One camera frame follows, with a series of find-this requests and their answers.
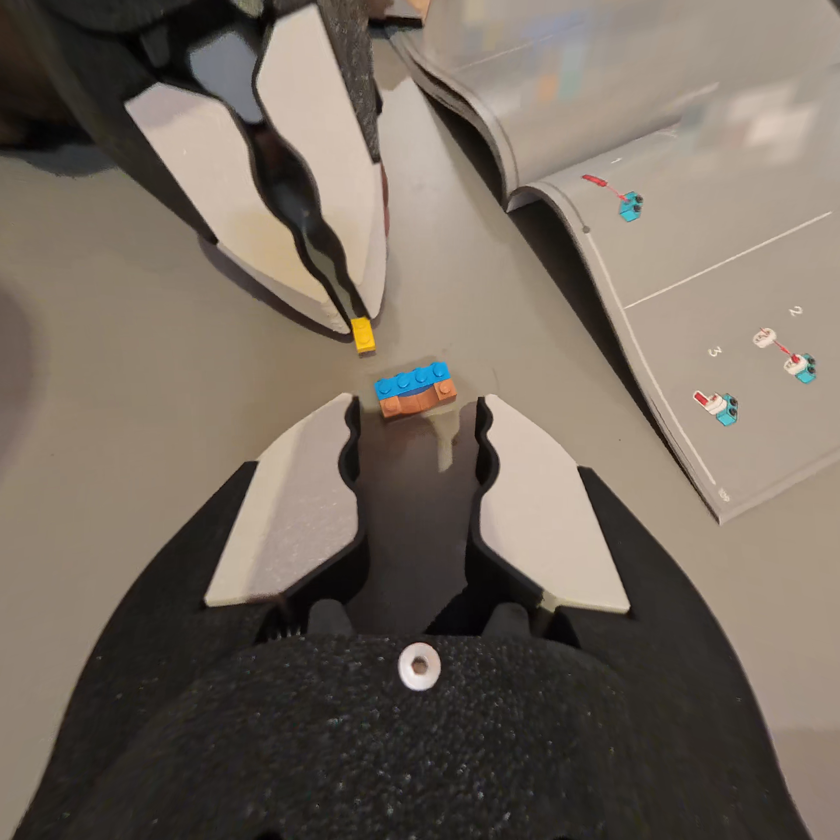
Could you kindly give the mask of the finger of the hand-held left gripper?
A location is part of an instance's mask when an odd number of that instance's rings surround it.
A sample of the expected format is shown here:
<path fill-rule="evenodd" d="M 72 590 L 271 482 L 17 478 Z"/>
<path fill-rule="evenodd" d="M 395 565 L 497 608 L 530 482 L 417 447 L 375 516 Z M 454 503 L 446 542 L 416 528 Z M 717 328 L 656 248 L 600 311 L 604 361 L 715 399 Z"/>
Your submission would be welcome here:
<path fill-rule="evenodd" d="M 216 239 L 216 247 L 276 298 L 340 335 L 350 325 L 298 252 L 256 182 L 253 151 L 222 101 L 153 84 L 124 107 Z"/>
<path fill-rule="evenodd" d="M 255 93 L 271 127 L 304 164 L 322 221 L 339 240 L 368 317 L 376 319 L 387 260 L 382 167 L 371 157 L 317 5 L 269 28 Z"/>

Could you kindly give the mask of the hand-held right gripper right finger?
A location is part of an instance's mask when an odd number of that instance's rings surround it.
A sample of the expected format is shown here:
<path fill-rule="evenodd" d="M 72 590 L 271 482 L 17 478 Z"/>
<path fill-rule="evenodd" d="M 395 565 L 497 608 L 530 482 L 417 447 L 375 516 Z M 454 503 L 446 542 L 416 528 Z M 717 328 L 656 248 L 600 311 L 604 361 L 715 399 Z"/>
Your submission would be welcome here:
<path fill-rule="evenodd" d="M 631 604 L 575 460 L 497 395 L 476 405 L 470 586 L 530 613 L 567 606 L 626 615 Z"/>

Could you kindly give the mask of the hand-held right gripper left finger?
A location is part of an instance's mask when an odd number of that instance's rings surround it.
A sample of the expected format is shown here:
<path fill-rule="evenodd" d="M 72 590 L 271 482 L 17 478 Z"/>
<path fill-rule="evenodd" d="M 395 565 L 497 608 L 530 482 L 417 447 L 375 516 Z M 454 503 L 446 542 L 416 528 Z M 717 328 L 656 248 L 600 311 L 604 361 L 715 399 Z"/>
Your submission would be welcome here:
<path fill-rule="evenodd" d="M 340 456 L 351 441 L 344 392 L 282 433 L 256 461 L 234 525 L 204 595 L 208 607 L 289 596 L 350 546 L 360 526 Z"/>

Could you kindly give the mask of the blue toy plate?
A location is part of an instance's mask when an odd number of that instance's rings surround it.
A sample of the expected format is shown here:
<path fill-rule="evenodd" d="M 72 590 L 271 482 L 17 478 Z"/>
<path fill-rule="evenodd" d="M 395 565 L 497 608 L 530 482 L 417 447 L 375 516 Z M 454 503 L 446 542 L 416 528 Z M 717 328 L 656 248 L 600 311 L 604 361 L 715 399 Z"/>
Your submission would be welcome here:
<path fill-rule="evenodd" d="M 392 376 L 383 377 L 374 383 L 376 398 L 379 401 L 393 397 L 413 396 L 433 389 L 439 382 L 451 379 L 448 365 L 436 361 L 425 366 L 419 366 L 411 371 L 404 371 Z"/>

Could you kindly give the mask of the grey desk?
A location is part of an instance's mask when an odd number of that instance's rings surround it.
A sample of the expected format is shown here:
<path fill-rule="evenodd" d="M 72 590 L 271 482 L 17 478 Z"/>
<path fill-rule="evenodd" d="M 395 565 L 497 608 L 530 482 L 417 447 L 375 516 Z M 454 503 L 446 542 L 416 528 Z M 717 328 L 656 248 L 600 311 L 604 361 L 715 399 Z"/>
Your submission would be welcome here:
<path fill-rule="evenodd" d="M 456 408 L 370 408 L 371 577 L 348 611 L 416 633 L 463 586 L 475 400 L 496 393 L 604 482 L 735 647 L 814 838 L 838 838 L 838 466 L 719 527 L 662 442 L 572 243 L 508 216 L 471 128 L 373 43 L 391 181 L 375 339 L 311 331 L 98 150 L 2 155 L 2 838 L 154 556 L 247 460 L 340 392 L 444 359 Z"/>

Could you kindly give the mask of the grey instruction booklet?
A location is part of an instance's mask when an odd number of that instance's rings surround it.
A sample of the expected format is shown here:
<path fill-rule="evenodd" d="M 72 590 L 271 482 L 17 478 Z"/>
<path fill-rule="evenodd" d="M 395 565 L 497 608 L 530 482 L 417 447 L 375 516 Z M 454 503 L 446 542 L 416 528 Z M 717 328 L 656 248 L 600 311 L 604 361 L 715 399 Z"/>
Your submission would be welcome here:
<path fill-rule="evenodd" d="M 838 2 L 430 2 L 389 33 L 575 242 L 720 524 L 838 461 Z"/>

